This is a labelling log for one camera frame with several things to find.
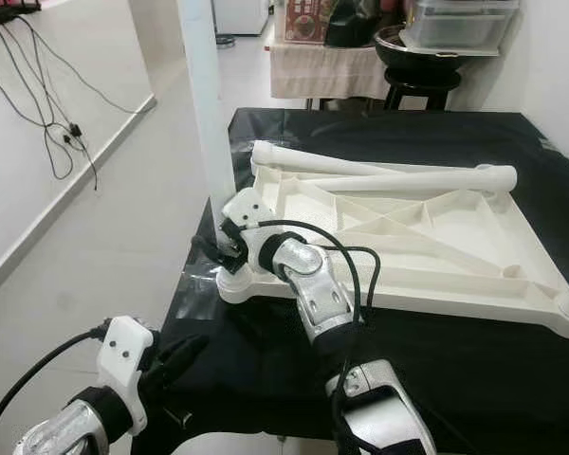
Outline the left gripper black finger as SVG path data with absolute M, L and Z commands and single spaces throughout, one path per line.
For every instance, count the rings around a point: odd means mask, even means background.
M 188 370 L 193 364 L 193 337 L 178 339 L 160 353 L 150 370 L 151 382 L 171 382 Z
M 173 383 L 196 363 L 210 346 L 208 335 L 190 335 L 173 343 L 166 351 L 166 383 Z

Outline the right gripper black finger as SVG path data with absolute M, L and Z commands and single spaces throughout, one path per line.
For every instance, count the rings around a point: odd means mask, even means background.
M 215 240 L 205 237 L 194 237 L 193 246 L 197 247 L 208 260 L 220 265 L 224 272 L 230 274 L 236 273 L 236 255 L 229 254 Z

